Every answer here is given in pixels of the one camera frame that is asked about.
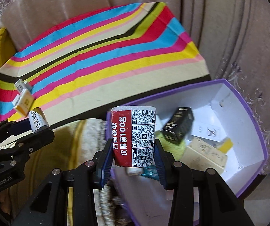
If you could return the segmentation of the person's hand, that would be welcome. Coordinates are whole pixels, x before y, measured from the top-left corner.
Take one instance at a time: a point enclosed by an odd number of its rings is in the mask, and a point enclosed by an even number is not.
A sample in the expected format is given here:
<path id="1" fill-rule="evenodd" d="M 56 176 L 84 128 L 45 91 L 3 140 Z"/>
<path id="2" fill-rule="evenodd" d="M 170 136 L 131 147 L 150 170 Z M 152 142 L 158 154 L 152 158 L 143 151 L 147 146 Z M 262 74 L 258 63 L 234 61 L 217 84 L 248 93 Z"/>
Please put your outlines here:
<path id="1" fill-rule="evenodd" d="M 11 200 L 7 189 L 0 192 L 0 208 L 4 213 L 11 212 Z"/>

